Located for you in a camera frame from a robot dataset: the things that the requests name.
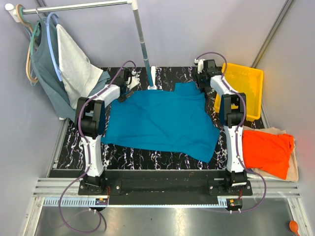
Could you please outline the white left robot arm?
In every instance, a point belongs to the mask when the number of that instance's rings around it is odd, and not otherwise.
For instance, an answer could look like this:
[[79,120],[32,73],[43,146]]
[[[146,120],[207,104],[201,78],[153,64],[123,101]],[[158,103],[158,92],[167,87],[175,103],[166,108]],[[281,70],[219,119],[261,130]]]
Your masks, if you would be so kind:
[[77,101],[75,125],[83,135],[86,167],[85,173],[94,177],[89,189],[100,195],[106,190],[106,182],[100,177],[104,172],[101,161],[100,140],[105,131],[105,108],[114,100],[124,101],[132,94],[132,89],[140,82],[137,72],[123,68],[114,80],[107,83],[99,92],[89,97],[80,97]]

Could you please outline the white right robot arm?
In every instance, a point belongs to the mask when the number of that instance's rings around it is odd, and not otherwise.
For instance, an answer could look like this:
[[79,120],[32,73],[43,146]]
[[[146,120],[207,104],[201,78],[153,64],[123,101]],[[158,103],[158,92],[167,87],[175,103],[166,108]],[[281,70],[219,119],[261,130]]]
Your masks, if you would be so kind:
[[227,141],[228,160],[226,169],[230,173],[241,173],[244,169],[242,134],[246,118],[246,95],[235,90],[226,80],[222,67],[213,59],[195,59],[197,72],[194,77],[201,91],[212,88],[220,96],[219,118]]

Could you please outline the blue t-shirt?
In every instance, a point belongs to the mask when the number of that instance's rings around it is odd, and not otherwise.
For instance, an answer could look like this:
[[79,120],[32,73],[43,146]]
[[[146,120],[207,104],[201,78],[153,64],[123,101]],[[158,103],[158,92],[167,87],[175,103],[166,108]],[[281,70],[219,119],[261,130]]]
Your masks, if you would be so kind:
[[101,142],[128,148],[181,152],[209,162],[220,131],[205,112],[205,95],[195,82],[176,83],[173,91],[139,90],[111,104]]

